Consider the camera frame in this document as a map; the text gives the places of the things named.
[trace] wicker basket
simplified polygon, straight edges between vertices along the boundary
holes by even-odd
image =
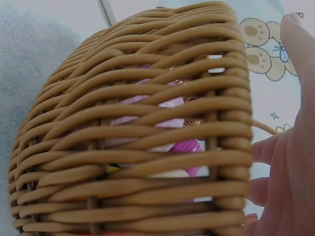
[[[176,98],[185,103],[161,106]],[[20,236],[240,236],[251,113],[228,5],[158,8],[102,30],[50,76],[21,125],[8,167],[13,227]],[[173,119],[187,125],[157,125]],[[206,150],[160,148],[191,139]],[[110,163],[125,165],[111,172]],[[149,178],[196,166],[209,176]]]

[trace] hand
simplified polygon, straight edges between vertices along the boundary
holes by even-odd
[[[265,209],[246,236],[315,232],[315,38],[291,13],[281,22],[281,41],[299,77],[301,108],[293,128],[253,145],[254,162],[271,169],[269,177],[250,181],[249,200]]]

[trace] gray fabric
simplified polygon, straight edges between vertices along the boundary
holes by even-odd
[[[49,75],[81,41],[53,18],[0,3],[0,236],[17,235],[6,188],[18,127]]]

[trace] cartoon print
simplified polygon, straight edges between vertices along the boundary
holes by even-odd
[[[301,17],[301,19],[304,18],[304,13],[303,12],[296,12],[295,14],[298,14],[298,16]]]
[[[280,126],[277,126],[277,127],[276,127],[276,130],[277,130],[279,133],[282,133],[282,132],[288,131],[290,128],[291,128],[291,126],[290,126],[289,124],[285,124],[283,128],[280,127]]]
[[[279,81],[285,71],[296,76],[293,64],[280,40],[280,24],[247,18],[241,24],[241,32],[247,43],[246,53],[249,70],[257,74],[266,74],[268,79]],[[275,45],[272,52],[267,52],[261,46],[270,39]]]
[[[277,114],[275,113],[275,112],[273,112],[272,114],[270,114],[271,115],[271,117],[273,118],[273,119],[279,119],[279,116],[277,116]]]

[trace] purple item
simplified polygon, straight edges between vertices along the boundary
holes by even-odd
[[[147,81],[149,81],[150,79],[144,79],[139,81],[137,84],[142,84],[145,83]],[[168,85],[170,86],[175,86],[174,82],[170,82],[168,83]],[[145,98],[149,97],[148,95],[138,95],[138,96],[134,96],[131,98],[128,98],[126,100],[121,101],[121,104],[132,104],[135,102],[138,102],[140,100],[143,100]],[[174,98],[172,100],[166,101],[166,102],[162,102],[159,104],[160,107],[176,107],[179,105],[183,105],[184,104],[184,100],[182,97],[177,97]],[[114,119],[111,121],[110,125],[117,125],[117,124],[123,124],[126,123],[128,121],[134,120],[134,119],[138,119],[138,117],[136,116],[125,116],[125,117],[121,117],[118,119]],[[175,118],[175,119],[171,119],[171,120],[167,120],[164,122],[161,122],[159,124],[156,124],[155,127],[165,127],[165,128],[182,128],[184,125],[184,119],[182,118]],[[106,140],[106,145],[108,146],[112,146],[112,145],[118,145],[118,144],[123,144],[126,142],[130,142],[133,140],[137,140],[135,138],[119,138],[119,139],[107,139]],[[161,151],[161,152],[167,152],[169,151],[172,147],[174,146],[174,144],[167,144],[167,145],[163,145],[160,147],[154,147],[152,149],[150,149],[151,151]]]
[[[185,140],[178,143],[170,149],[171,152],[200,152],[202,151],[198,141],[196,139]],[[200,170],[200,167],[192,167],[186,169],[185,171],[190,177],[195,177]]]

